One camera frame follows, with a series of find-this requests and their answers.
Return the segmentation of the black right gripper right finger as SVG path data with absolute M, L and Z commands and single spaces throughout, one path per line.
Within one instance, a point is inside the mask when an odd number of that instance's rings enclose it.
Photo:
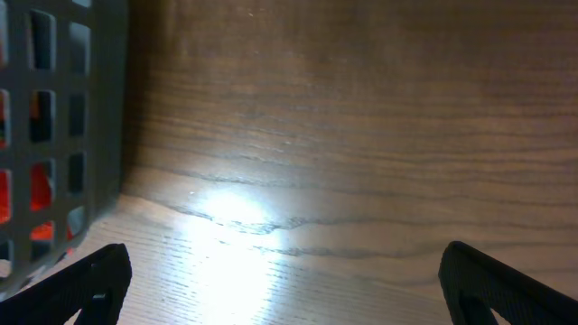
M 452 322 L 577 323 L 577 301 L 461 241 L 444 250 L 438 277 Z

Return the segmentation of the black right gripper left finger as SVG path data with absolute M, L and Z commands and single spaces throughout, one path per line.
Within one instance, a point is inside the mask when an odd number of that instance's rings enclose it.
M 1 303 L 1 322 L 14 325 L 117 324 L 132 267 L 123 244 L 100 248 Z

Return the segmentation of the San Remo spaghetti packet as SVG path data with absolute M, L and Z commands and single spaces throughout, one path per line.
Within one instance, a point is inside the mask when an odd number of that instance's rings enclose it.
M 25 146 L 18 143 L 17 137 L 14 135 L 15 131 L 23 131 L 23 119 L 14 121 L 15 113 L 23 113 L 24 108 L 23 99 L 16 101 L 16 104 L 21 104 L 13 108 L 13 94 L 12 90 L 21 93 L 25 86 L 21 79 L 10 80 L 6 85 L 1 83 L 1 151 L 8 148 L 16 150 L 16 153 L 23 153 Z M 31 144 L 47 143 L 52 137 L 52 102 L 54 100 L 52 92 L 47 89 L 30 90 L 30 97 L 27 99 L 29 106 L 29 113 L 27 117 L 28 123 L 28 137 L 27 140 Z M 51 169 L 51 162 L 48 160 L 35 162 L 30 169 L 30 211 L 38 212 L 47 209 L 53 202 L 55 189 L 53 184 L 53 170 Z M 12 202 L 14 189 L 9 189 L 10 176 L 13 176 L 7 169 L 1 168 L 1 226 L 7 224 L 11 220 Z M 44 250 L 48 249 L 49 242 L 55 239 L 56 226 L 52 221 L 42 223 L 40 226 L 35 226 L 30 234 L 30 239 L 33 244 L 38 244 L 38 254 L 42 256 Z M 8 260 L 9 243 L 5 239 L 1 239 L 1 260 Z

